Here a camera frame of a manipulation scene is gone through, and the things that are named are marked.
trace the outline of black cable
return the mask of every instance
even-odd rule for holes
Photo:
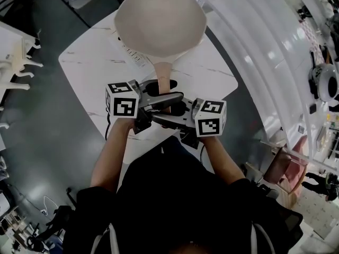
[[[109,129],[109,128],[110,128],[110,126],[111,126],[111,121],[110,121],[110,112],[108,111],[108,109],[107,109],[107,108],[106,108],[106,111],[107,111],[107,122],[108,122],[108,125],[107,125],[106,132],[105,132],[105,140],[107,140],[108,129]]]
[[[202,164],[202,152],[203,152],[203,148],[205,147],[205,145],[202,146],[201,151],[200,151],[200,162]]]

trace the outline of forearm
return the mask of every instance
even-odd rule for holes
[[[204,138],[202,142],[206,147],[215,174],[223,179],[226,184],[245,178],[243,172],[228,155],[218,138],[208,137]]]
[[[131,125],[128,121],[116,120],[95,164],[91,187],[101,186],[114,193],[117,191],[123,155],[130,129]]]

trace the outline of fiducial marker cube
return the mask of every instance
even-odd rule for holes
[[[205,100],[194,118],[197,137],[222,135],[226,123],[226,102]]]
[[[111,117],[135,119],[138,113],[139,95],[127,82],[106,85],[106,107]]]

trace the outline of floor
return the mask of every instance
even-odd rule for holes
[[[95,0],[80,14],[93,25],[117,8],[116,0]],[[28,82],[31,89],[9,92],[0,122],[7,122],[10,128],[0,129],[0,133],[7,147],[2,154],[10,174],[9,188],[28,219],[44,224],[52,219],[55,206],[46,200],[49,214],[42,215],[43,196],[58,205],[70,205],[66,188],[76,193],[89,186],[104,138],[82,108],[58,62],[61,52],[87,28],[60,0],[34,0],[30,17],[42,46],[33,54],[33,60],[44,67],[32,68],[32,79],[17,80]],[[263,125],[248,90],[208,29],[207,35],[239,83],[226,97],[227,123],[222,143],[239,165],[247,160],[255,165],[269,163],[269,149],[258,142],[264,137]]]

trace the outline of hand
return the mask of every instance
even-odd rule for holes
[[[127,130],[131,130],[134,127],[134,121],[135,121],[135,119],[118,118],[115,121],[115,124],[119,127],[127,128]]]

